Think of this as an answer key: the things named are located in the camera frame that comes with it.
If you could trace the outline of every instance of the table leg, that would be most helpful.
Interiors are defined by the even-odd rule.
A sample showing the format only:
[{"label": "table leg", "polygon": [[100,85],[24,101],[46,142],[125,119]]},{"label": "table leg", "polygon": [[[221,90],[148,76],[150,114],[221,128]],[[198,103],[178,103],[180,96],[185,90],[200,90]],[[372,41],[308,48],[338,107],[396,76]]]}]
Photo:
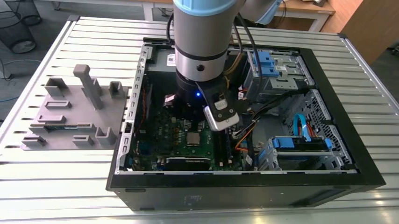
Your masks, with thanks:
[{"label": "table leg", "polygon": [[54,10],[60,10],[61,9],[61,7],[60,7],[61,2],[58,2],[58,1],[50,1],[50,4],[52,4],[52,8]]},{"label": "table leg", "polygon": [[313,20],[312,26],[309,28],[310,32],[318,32],[324,26],[329,14],[316,14],[317,18]]},{"label": "table leg", "polygon": [[152,9],[153,9],[153,3],[142,2],[144,20],[146,21],[153,21]]}]

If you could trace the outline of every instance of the screw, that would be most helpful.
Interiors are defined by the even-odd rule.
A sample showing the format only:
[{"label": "screw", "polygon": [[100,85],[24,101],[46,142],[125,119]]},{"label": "screw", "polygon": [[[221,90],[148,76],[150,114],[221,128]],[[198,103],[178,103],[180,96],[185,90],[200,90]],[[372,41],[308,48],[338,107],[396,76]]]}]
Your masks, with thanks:
[{"label": "screw", "polygon": [[200,65],[197,66],[197,71],[204,71],[204,69],[205,69],[205,67],[200,64]]}]

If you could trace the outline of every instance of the label sticker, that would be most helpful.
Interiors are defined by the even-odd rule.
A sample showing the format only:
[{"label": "label sticker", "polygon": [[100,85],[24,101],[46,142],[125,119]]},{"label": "label sticker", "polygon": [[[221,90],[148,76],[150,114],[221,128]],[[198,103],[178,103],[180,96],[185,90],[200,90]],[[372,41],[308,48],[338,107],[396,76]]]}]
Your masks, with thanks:
[{"label": "label sticker", "polygon": [[224,108],[226,107],[226,101],[225,101],[225,99],[217,101],[217,102],[214,103],[214,106],[216,106],[216,109],[217,109],[218,111],[220,111],[221,109],[224,109]]},{"label": "label sticker", "polygon": [[169,54],[166,60],[168,60],[166,66],[176,66],[176,55],[174,54]]},{"label": "label sticker", "polygon": [[276,66],[274,68],[276,68],[277,70],[286,71],[286,68],[285,68],[285,66]]},{"label": "label sticker", "polygon": [[249,155],[246,155],[246,157],[245,157],[245,161],[246,161],[246,163],[249,164],[249,166],[252,165],[252,158],[249,157]]}]

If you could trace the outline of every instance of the wooden table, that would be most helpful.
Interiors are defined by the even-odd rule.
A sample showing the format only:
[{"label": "wooden table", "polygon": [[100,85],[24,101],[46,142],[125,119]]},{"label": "wooden table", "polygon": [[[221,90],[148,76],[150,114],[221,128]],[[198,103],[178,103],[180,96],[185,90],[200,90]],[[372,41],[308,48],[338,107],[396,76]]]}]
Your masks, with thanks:
[{"label": "wooden table", "polygon": [[[105,5],[140,6],[144,10],[144,20],[153,21],[153,8],[172,8],[172,0],[58,0],[58,2],[92,3]],[[54,9],[58,9],[58,4],[53,2]],[[280,5],[276,16],[282,15],[284,5]],[[328,16],[334,13],[333,8],[328,3],[324,7],[314,6],[310,2],[300,0],[289,0],[286,2],[286,17],[313,19],[309,31],[318,32]]]},{"label": "wooden table", "polygon": [[[313,19],[312,25],[308,29],[310,32],[318,32],[322,28],[322,25],[329,17],[329,15],[334,14],[334,9],[325,2],[322,7],[317,7],[313,5],[312,1],[301,1],[301,0],[289,0],[286,3],[286,17],[290,18],[302,18],[302,19]],[[276,12],[276,16],[281,16],[284,11],[284,4],[280,4],[278,11]]]}]

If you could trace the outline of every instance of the motherboard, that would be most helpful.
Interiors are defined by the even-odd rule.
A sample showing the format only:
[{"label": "motherboard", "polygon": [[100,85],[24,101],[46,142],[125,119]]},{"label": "motherboard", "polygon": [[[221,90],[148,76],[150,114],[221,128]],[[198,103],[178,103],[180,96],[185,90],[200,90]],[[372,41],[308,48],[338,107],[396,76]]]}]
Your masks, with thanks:
[{"label": "motherboard", "polygon": [[241,169],[228,131],[213,132],[205,120],[194,122],[157,110],[130,144],[128,167],[136,171],[208,171]]}]

